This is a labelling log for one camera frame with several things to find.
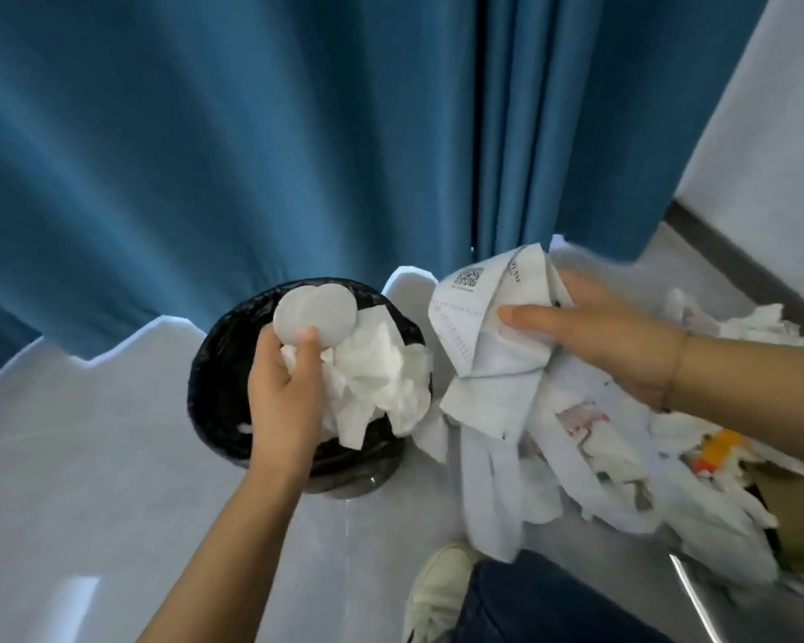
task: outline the wall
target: wall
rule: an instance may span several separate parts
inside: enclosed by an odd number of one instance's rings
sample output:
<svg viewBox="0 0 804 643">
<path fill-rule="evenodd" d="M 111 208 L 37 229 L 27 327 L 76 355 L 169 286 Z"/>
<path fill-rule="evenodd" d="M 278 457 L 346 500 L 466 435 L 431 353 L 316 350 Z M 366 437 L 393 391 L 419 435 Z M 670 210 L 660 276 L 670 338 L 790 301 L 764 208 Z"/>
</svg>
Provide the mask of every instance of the wall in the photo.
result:
<svg viewBox="0 0 804 643">
<path fill-rule="evenodd" d="M 676 198 L 804 297 L 804 0 L 770 0 Z"/>
</svg>

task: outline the white sneaker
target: white sneaker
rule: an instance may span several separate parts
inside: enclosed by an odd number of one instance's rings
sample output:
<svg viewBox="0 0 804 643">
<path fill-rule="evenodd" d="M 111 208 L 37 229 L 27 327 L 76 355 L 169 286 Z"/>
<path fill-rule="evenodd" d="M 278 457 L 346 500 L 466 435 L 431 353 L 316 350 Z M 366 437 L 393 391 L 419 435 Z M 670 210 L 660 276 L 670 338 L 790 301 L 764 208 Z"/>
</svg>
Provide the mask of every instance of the white sneaker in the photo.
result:
<svg viewBox="0 0 804 643">
<path fill-rule="evenodd" d="M 473 565 L 482 559 L 468 544 L 453 542 L 420 569 L 405 610 L 402 643 L 432 643 L 455 627 Z"/>
</svg>

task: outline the trash can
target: trash can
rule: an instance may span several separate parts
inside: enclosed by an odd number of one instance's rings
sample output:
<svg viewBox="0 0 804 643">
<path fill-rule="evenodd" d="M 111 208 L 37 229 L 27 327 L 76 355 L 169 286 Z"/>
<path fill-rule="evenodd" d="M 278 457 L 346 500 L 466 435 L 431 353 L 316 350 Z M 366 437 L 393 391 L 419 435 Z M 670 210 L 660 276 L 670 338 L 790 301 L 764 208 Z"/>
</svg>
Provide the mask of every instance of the trash can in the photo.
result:
<svg viewBox="0 0 804 643">
<path fill-rule="evenodd" d="M 188 380 L 188 414 L 200 439 L 229 462 L 247 467 L 253 435 L 239 430 L 249 424 L 247 376 L 256 339 L 272 321 L 280 299 L 292 289 L 311 284 L 342 284 L 354 294 L 358 309 L 383 304 L 406 345 L 424 345 L 419 327 L 375 289 L 338 278 L 317 278 L 280 284 L 242 302 L 215 323 L 193 358 Z M 343 447 L 338 438 L 318 446 L 305 491 L 327 492 L 339 498 L 359 497 L 384 484 L 402 461 L 404 441 L 397 438 L 387 416 L 369 423 L 360 451 Z"/>
</svg>

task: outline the floor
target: floor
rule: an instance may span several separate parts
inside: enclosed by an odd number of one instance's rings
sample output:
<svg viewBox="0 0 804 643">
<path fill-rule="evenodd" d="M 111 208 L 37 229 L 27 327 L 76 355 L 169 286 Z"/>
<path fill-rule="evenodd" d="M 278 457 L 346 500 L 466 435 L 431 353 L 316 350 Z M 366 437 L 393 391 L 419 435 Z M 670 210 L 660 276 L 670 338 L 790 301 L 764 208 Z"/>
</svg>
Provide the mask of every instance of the floor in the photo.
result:
<svg viewBox="0 0 804 643">
<path fill-rule="evenodd" d="M 673 286 L 721 317 L 751 308 L 666 226 L 630 267 L 552 250 L 645 308 Z M 422 302 L 389 294 L 422 319 Z M 96 361 L 38 341 L 0 373 L 0 643 L 133 640 L 159 606 L 243 474 L 188 421 L 202 340 L 167 318 Z M 371 495 L 303 497 L 262 640 L 398 640 L 418 565 L 462 534 L 458 466 L 415 449 Z M 528 546 L 675 640 L 705 638 L 662 543 L 568 514 L 531 527 Z"/>
</svg>

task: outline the white cotton pad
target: white cotton pad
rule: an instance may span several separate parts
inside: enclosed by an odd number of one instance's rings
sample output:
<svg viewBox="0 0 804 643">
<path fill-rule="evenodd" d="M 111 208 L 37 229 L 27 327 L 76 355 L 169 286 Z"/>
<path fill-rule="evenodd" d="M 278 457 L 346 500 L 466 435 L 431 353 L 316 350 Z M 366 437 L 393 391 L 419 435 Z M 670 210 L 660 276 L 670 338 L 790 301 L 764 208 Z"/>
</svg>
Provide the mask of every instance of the white cotton pad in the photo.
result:
<svg viewBox="0 0 804 643">
<path fill-rule="evenodd" d="M 324 350 L 342 343 L 357 323 L 357 301 L 351 291 L 340 284 L 322 284 L 303 298 L 297 308 L 300 329 L 314 326 L 319 330 L 319 343 Z"/>
<path fill-rule="evenodd" d="M 298 310 L 305 297 L 312 295 L 319 287 L 305 284 L 296 286 L 286 293 L 274 310 L 274 333 L 283 345 L 297 345 L 302 325 L 298 322 Z"/>
</svg>

